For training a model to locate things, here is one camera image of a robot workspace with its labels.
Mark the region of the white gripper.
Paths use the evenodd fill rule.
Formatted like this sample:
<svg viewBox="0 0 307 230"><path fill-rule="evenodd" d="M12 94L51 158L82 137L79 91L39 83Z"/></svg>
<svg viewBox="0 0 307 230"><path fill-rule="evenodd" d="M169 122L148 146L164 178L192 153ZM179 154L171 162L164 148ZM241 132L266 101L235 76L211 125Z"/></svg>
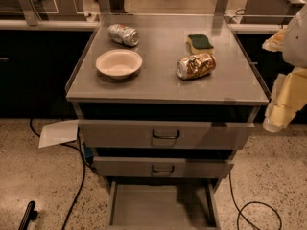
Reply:
<svg viewBox="0 0 307 230"><path fill-rule="evenodd" d="M307 104L307 4L289 22L286 30L280 29L266 39L262 48L282 52L283 59L295 67L288 75L279 74L273 84L263 129L276 133L286 128Z"/></svg>

